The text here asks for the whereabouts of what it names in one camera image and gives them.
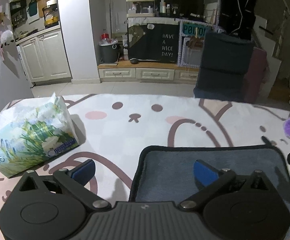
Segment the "grey towel black trim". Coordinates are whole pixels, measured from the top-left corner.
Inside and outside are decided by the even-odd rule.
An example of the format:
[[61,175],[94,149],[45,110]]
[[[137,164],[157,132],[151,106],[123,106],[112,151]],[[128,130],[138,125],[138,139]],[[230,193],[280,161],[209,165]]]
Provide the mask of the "grey towel black trim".
[[178,204],[200,189],[194,179],[194,163],[203,160],[218,170],[230,168],[238,175],[262,170],[290,211],[290,176],[285,156],[266,138],[263,141],[263,145],[222,148],[148,146],[140,154],[129,200]]

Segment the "floral tissue pack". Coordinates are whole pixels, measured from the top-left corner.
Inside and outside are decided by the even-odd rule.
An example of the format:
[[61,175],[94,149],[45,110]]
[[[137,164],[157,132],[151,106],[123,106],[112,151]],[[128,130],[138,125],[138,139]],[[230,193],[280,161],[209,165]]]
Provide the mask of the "floral tissue pack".
[[60,96],[24,99],[0,112],[0,172],[7,178],[78,146]]

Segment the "cartoon face table cloth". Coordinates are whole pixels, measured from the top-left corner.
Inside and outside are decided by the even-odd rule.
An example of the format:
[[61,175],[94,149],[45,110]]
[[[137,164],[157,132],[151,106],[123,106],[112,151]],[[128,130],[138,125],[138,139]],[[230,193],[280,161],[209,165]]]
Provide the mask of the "cartoon face table cloth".
[[[61,96],[79,146],[36,168],[49,175],[86,159],[96,164],[87,188],[111,202],[126,200],[138,158],[150,145],[237,147],[260,145],[262,137],[290,153],[283,123],[290,112],[248,103],[165,95]],[[0,209],[18,182],[0,172]]]

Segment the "maroon cloth on chair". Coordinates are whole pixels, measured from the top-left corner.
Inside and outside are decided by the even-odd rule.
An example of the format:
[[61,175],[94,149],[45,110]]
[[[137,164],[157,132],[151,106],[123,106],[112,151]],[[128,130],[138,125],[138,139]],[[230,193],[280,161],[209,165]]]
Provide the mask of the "maroon cloth on chair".
[[268,67],[267,52],[260,48],[253,48],[248,72],[244,76],[244,102],[254,103],[258,98],[266,68]]

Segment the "dark blue chair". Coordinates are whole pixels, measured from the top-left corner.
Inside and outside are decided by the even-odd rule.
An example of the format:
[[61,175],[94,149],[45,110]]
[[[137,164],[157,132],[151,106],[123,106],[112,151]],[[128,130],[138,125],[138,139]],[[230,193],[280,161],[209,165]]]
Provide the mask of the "dark blue chair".
[[205,36],[195,98],[244,101],[244,76],[248,72],[254,43],[224,33]]

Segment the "white drawer cabinet base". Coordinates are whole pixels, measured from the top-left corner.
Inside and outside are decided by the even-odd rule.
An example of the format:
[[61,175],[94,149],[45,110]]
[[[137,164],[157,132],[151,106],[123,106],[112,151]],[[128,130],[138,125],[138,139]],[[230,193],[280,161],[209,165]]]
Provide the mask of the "white drawer cabinet base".
[[195,83],[199,69],[179,67],[171,63],[141,62],[131,64],[127,61],[121,61],[115,66],[99,65],[98,72],[102,82]]

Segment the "white kitchen cabinet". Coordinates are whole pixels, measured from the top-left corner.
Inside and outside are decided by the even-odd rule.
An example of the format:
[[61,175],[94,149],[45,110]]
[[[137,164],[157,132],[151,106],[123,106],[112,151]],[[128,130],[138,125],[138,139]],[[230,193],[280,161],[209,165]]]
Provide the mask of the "white kitchen cabinet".
[[25,37],[16,43],[16,48],[29,82],[72,77],[60,26]]

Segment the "dark grey trash bin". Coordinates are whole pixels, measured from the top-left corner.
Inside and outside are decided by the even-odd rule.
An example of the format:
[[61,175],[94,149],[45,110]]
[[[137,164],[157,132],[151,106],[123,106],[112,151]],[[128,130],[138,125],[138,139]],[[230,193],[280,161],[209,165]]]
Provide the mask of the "dark grey trash bin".
[[99,48],[103,63],[115,63],[118,61],[120,45],[117,39],[110,38],[107,33],[103,33],[99,41]]

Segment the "white framed poster sign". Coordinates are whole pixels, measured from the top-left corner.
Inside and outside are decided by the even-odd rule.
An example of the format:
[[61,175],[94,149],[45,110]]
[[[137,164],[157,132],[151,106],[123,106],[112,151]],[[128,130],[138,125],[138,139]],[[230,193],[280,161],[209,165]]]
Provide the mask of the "white framed poster sign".
[[199,68],[206,34],[218,31],[217,24],[180,20],[178,66]]

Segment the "black have a nice day cloth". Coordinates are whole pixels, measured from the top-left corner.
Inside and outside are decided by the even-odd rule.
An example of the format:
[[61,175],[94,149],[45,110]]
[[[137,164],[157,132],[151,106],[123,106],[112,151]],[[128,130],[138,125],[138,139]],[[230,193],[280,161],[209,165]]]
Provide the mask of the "black have a nice day cloth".
[[176,63],[178,59],[179,26],[177,24],[147,23],[128,29],[129,59]]

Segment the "black hanging jacket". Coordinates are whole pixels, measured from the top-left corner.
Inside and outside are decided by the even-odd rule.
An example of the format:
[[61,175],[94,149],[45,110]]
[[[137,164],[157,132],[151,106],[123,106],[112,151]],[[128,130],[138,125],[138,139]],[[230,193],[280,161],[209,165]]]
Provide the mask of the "black hanging jacket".
[[251,40],[257,0],[221,0],[219,26],[242,40]]

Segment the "yellow kettle pot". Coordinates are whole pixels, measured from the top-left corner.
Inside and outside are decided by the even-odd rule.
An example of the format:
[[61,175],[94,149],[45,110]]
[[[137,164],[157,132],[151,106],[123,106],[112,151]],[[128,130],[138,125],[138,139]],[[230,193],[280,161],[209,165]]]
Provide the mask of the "yellow kettle pot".
[[57,4],[52,4],[42,9],[44,16],[44,27],[50,28],[59,24],[59,12]]

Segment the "cream two tier shelf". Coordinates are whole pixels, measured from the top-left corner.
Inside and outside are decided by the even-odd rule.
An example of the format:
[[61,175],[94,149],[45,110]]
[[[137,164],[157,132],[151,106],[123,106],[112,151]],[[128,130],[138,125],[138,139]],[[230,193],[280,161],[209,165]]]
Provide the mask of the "cream two tier shelf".
[[126,0],[126,16],[134,17],[154,17],[155,0]]

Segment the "white fluffy wall ornament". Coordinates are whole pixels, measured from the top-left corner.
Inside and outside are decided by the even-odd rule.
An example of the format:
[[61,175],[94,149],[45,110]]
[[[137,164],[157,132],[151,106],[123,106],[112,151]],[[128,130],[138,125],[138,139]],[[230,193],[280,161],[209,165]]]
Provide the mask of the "white fluffy wall ornament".
[[10,44],[14,42],[14,35],[11,30],[6,30],[1,34],[1,44]]

